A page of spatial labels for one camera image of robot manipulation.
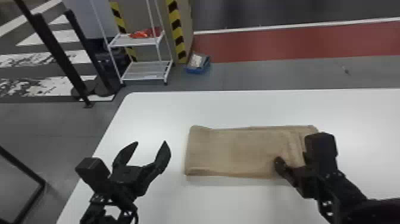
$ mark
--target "white table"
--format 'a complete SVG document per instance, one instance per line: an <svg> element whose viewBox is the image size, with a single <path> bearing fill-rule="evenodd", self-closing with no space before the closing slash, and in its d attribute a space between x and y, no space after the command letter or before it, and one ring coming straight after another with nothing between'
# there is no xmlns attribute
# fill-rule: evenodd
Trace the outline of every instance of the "white table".
<svg viewBox="0 0 400 224"><path fill-rule="evenodd" d="M144 165L166 140L167 170L136 200L142 224L326 223L313 200L283 180L187 178L189 128L315 125L332 133L339 168L369 197L400 197L400 90L135 93L126 96L94 153L110 165L139 141L131 165ZM92 196L79 181L58 224L79 223Z"/></svg>

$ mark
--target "white shelf unit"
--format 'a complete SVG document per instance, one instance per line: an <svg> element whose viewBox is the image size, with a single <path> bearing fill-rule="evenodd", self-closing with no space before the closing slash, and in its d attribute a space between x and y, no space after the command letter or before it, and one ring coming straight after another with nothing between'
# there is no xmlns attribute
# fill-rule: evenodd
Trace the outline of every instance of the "white shelf unit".
<svg viewBox="0 0 400 224"><path fill-rule="evenodd" d="M154 5L157 10L158 18L160 20L160 25L162 27L162 31L159 36L157 36L155 38L136 38L135 39L135 38L131 38L129 36L129 34L119 33L119 31L117 30L117 35L112 39L111 42L108 42L108 40L107 40L103 25L101 23L101 20L99 19L99 15L98 15L98 12L96 10L96 7L95 7L95 4L93 3L93 1L94 0L90 0L90 3L92 5L93 11L95 13L95 17L99 24L104 41L107 44L107 50L110 54L111 61L114 65L115 72L117 73L118 78L120 79L120 82L123 83L124 80L163 80L165 85L168 84L168 75L169 75L169 73L171 71L171 67L173 65L173 57L172 57L170 44L169 44L168 40L165 39L165 41L167 43L167 47L168 47L168 53L170 56L170 60L163 61L161 58L160 43L165 38L165 28L164 28L164 23L161 19L161 13L160 13L160 9L157 4L157 0L154 0ZM149 2L149 0L140 0L140 1L146 1L149 19L150 19L150 23L151 23L151 30L152 30L153 36L156 36L154 19L153 19L153 15L151 12L150 2ZM111 50L113 48L121 48L121 47L126 48L126 47L130 47L130 46L148 46L148 45L155 46L155 48L157 50L158 61L135 62L132 60L132 58L130 58L130 60L131 60L130 64L126 68L124 74L121 75Z"/></svg>
<svg viewBox="0 0 400 224"><path fill-rule="evenodd" d="M156 38L138 38L133 39L129 34L117 34L115 38L108 45L110 48L127 47L127 46L146 46L146 45L160 45L161 40L165 35L162 31L159 37Z"/></svg>

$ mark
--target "folded towel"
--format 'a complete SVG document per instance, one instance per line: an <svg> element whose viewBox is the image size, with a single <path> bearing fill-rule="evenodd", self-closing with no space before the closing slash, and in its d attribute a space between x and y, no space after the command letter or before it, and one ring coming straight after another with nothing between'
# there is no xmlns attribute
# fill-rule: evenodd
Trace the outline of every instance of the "folded towel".
<svg viewBox="0 0 400 224"><path fill-rule="evenodd" d="M210 129L192 126L187 143L185 174L274 178L273 161L281 156L289 166L304 166L304 137L314 126Z"/></svg>

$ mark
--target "white floor marking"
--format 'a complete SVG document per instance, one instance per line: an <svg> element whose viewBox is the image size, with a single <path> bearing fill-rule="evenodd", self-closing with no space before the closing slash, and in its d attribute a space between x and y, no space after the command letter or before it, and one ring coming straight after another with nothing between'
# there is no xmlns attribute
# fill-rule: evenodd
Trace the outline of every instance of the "white floor marking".
<svg viewBox="0 0 400 224"><path fill-rule="evenodd" d="M56 6L60 2L61 2L61 0L50 0L50 1L34 8L33 10L31 10L31 12L32 12L32 14L43 13L46 10ZM25 16L20 15L17 18L9 21L8 23L3 24L2 26L0 26L0 37L6 35L7 33L11 32L15 28L17 28L18 26L21 26L22 24L24 24L26 22L27 22L27 20L26 20Z"/></svg>
<svg viewBox="0 0 400 224"><path fill-rule="evenodd" d="M82 80L93 80L93 76L81 76ZM66 76L38 79L0 79L0 97L60 97L70 96L73 85ZM109 97L89 96L91 101L112 101Z"/></svg>
<svg viewBox="0 0 400 224"><path fill-rule="evenodd" d="M53 34L59 43L79 42L79 38L74 30L57 30ZM27 37L25 40L17 44L17 46L29 46L43 44L41 38L37 33Z"/></svg>
<svg viewBox="0 0 400 224"><path fill-rule="evenodd" d="M85 50L66 51L65 53L72 64L91 63ZM0 68L42 66L53 62L55 61L50 52L0 55Z"/></svg>
<svg viewBox="0 0 400 224"><path fill-rule="evenodd" d="M347 25L355 25L355 24L367 24L367 23L388 23L388 22L394 22L394 21L400 21L400 17L371 18L371 19L366 19L366 20L333 21L333 22L321 22L321 23L301 23L301 24L277 25L277 26L256 26L256 27L247 27L247 28L238 28L238 29L200 30L200 31L195 31L195 35L252 32L252 31L263 31L263 30L295 29L295 28L321 27L321 26L347 26Z"/></svg>
<svg viewBox="0 0 400 224"><path fill-rule="evenodd" d="M49 24L50 25L57 25L57 24L65 24L65 23L69 23L69 21L67 20L65 15L61 15L58 18L56 18L55 20L53 20L51 23L49 23Z"/></svg>

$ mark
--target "hazard stripe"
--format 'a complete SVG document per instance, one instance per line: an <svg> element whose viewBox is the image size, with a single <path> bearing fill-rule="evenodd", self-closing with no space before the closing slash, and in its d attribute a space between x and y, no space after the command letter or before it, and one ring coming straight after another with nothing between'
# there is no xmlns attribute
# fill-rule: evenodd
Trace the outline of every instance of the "hazard stripe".
<svg viewBox="0 0 400 224"><path fill-rule="evenodd" d="M179 63L186 63L188 55L185 48L185 39L183 37L182 23L180 21L180 14L178 3L176 0L165 0L168 7L169 18L172 28L172 36L175 40L175 49L178 56Z"/></svg>
<svg viewBox="0 0 400 224"><path fill-rule="evenodd" d="M110 2L110 7L112 14L114 15L114 20L115 23L117 24L118 30L120 31L120 33L127 33L126 25L124 19L122 18L118 2ZM135 49L133 49L133 47L128 46L125 48L125 51L127 52L127 54L129 54L129 56L132 58L133 61L138 61L138 59L136 58L136 51Z"/></svg>

